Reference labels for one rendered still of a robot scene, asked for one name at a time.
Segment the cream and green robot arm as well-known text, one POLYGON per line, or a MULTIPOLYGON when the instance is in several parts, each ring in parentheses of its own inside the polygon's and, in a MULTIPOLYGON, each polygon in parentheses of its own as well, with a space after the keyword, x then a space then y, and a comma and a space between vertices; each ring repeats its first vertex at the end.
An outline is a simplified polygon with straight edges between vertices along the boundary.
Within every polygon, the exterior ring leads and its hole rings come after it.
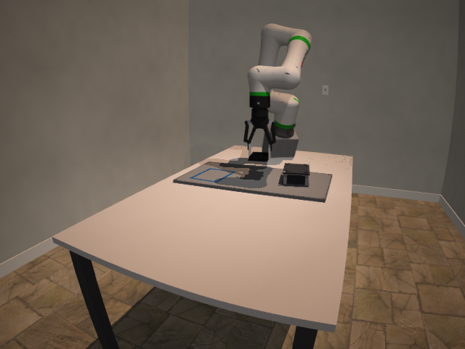
POLYGON ((268 109, 275 114, 275 136, 294 135, 299 109, 297 97, 272 89, 295 89, 300 82, 302 64, 312 44, 311 35, 302 29, 268 24, 261 32, 259 64, 248 72, 250 108, 268 109), (275 67, 281 46, 287 46, 282 66, 275 67))

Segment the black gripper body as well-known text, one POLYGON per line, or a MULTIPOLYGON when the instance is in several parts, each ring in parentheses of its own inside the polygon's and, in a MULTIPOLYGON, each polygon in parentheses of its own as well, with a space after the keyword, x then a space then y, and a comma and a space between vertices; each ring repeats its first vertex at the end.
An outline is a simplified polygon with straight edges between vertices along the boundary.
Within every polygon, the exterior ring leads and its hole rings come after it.
POLYGON ((267 124, 269 123, 269 119, 268 119, 268 109, 252 109, 251 110, 251 123, 255 124, 255 122, 258 121, 258 124, 256 126, 257 129, 263 129, 262 128, 262 125, 261 125, 261 122, 263 121, 264 122, 264 125, 265 127, 267 126, 267 124), (256 118, 256 117, 260 117, 260 118, 256 118), (264 117, 264 118, 262 118, 264 117))

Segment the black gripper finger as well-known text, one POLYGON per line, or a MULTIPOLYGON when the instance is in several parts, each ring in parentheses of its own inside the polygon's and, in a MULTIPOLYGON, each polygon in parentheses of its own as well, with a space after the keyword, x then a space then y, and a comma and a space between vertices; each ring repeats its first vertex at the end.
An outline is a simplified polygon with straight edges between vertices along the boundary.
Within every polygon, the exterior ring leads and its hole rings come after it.
POLYGON ((252 137, 254 135, 256 126, 258 124, 258 121, 255 122, 254 127, 253 127, 252 132, 251 132, 251 135, 250 135, 249 139, 247 140, 246 138, 248 138, 248 128, 249 128, 250 123, 251 123, 251 120, 245 121, 246 128, 245 128, 245 134, 244 134, 244 139, 243 139, 244 142, 248 143, 248 157, 251 155, 251 140, 252 140, 252 137))
POLYGON ((275 128, 274 128, 275 122, 274 121, 269 121, 269 123, 270 123, 271 130, 272 130, 272 141, 271 141, 269 132, 267 131, 267 127, 265 127, 263 121, 261 122, 262 128, 264 130, 264 133, 266 134, 266 137, 267 137, 267 140, 268 140, 268 143, 269 143, 268 158, 270 159, 271 158, 271 151, 272 151, 272 144, 276 142, 276 139, 275 139, 275 128))

